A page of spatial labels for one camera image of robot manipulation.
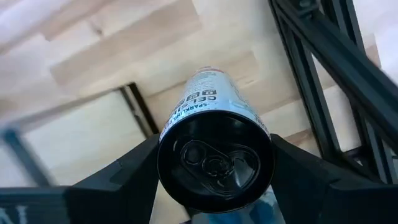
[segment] spray can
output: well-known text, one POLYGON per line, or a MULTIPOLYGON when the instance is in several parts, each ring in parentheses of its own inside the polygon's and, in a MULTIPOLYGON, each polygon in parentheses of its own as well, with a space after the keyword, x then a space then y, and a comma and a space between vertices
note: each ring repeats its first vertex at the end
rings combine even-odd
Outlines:
POLYGON ((274 173, 269 133, 229 75, 197 70, 160 134, 158 173, 178 203, 207 213, 257 200, 274 173))

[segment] silver can label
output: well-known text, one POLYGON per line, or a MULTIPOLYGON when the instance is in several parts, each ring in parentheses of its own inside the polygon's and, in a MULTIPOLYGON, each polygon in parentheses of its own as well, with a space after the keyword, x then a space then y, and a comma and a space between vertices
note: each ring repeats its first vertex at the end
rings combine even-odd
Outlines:
POLYGON ((229 75, 215 67, 203 67, 187 82, 185 93, 166 122, 159 141, 171 127, 187 116, 214 110, 230 111, 245 116, 260 126, 271 138, 264 123, 239 94, 229 75))

